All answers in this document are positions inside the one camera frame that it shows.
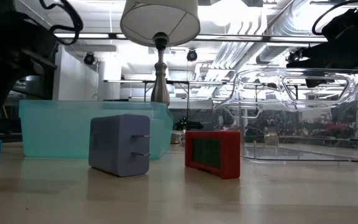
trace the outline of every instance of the metal prong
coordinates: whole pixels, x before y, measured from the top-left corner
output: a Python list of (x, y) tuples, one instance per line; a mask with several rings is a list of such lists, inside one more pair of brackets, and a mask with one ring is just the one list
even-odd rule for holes
[(131, 152), (133, 156), (150, 156), (150, 153)]
[(132, 138), (149, 138), (150, 135), (133, 135)]

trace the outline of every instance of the red frame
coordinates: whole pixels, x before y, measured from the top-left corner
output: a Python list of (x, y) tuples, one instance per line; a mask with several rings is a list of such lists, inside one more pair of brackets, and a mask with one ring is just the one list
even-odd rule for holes
[[(221, 140), (221, 168), (207, 166), (193, 160), (193, 139)], [(222, 179), (240, 177), (240, 132), (239, 131), (187, 131), (185, 165), (202, 169), (220, 176)]]

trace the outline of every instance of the black cable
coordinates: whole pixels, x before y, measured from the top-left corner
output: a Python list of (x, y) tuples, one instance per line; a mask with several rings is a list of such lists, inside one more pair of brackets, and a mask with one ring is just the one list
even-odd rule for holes
[(73, 21), (74, 27), (68, 27), (68, 26), (63, 26), (63, 25), (53, 25), (49, 29), (49, 31), (53, 33), (53, 32), (55, 32), (55, 30), (61, 29), (61, 30), (67, 30), (67, 31), (74, 32), (75, 33), (74, 38), (71, 42), (65, 42), (58, 38), (59, 43), (61, 43), (63, 45), (71, 45), (71, 44), (74, 44), (75, 42), (77, 42), (78, 38), (80, 37), (80, 32), (84, 29), (84, 23), (83, 23), (80, 15), (78, 15), (78, 13), (75, 11), (73, 6), (71, 6), (71, 4), (67, 0), (60, 0), (60, 2), (62, 4), (52, 3), (51, 5), (47, 6), (45, 4), (44, 0), (40, 0), (40, 4), (44, 9), (49, 10), (49, 9), (53, 9), (54, 7), (57, 6), (61, 9), (63, 9), (65, 12), (67, 12), (67, 14), (70, 16), (71, 20)]
[(328, 14), (329, 12), (331, 12), (332, 10), (336, 9), (336, 8), (339, 8), (341, 6), (345, 6), (347, 4), (352, 4), (352, 3), (358, 3), (358, 0), (349, 0), (349, 1), (344, 1), (344, 2), (341, 2), (339, 4), (336, 4), (335, 6), (333, 6), (332, 8), (328, 9), (323, 15), (321, 15), (317, 20), (316, 22), (314, 22), (313, 24), (313, 27), (311, 28), (311, 31), (314, 35), (322, 35), (323, 33), (321, 32), (316, 32), (316, 26), (318, 24), (318, 22), (320, 22), (320, 20), (322, 18), (324, 18), (324, 16), (326, 16), (326, 14)]

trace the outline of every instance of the clear plastic container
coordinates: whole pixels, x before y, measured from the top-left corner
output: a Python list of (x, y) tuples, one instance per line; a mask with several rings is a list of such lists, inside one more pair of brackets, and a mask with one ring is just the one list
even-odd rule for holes
[(213, 109), (215, 130), (242, 133), (244, 157), (358, 159), (358, 141), (350, 141), (358, 139), (358, 70), (240, 72)]
[(162, 103), (22, 100), (24, 154), (29, 157), (87, 158), (92, 118), (119, 114), (151, 120), (151, 159), (170, 148), (173, 116)]

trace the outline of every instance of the black equipment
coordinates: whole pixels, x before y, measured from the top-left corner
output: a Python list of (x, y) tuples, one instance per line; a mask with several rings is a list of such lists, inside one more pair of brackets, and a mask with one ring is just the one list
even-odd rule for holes
[[(56, 69), (52, 59), (58, 44), (74, 44), (83, 29), (81, 17), (67, 0), (49, 6), (44, 0), (39, 2), (46, 10), (63, 9), (72, 19), (73, 27), (54, 25), (46, 29), (27, 14), (17, 12), (14, 0), (0, 0), (0, 117), (2, 106), (16, 81)], [(73, 32), (75, 36), (65, 42), (55, 37), (56, 30)]]
[(358, 9), (349, 9), (335, 17), (321, 33), (316, 32), (317, 23), (328, 12), (354, 3), (358, 3), (358, 0), (344, 1), (324, 13), (313, 25), (312, 32), (314, 35), (324, 35), (328, 41), (291, 52), (287, 58), (287, 67), (358, 69)]

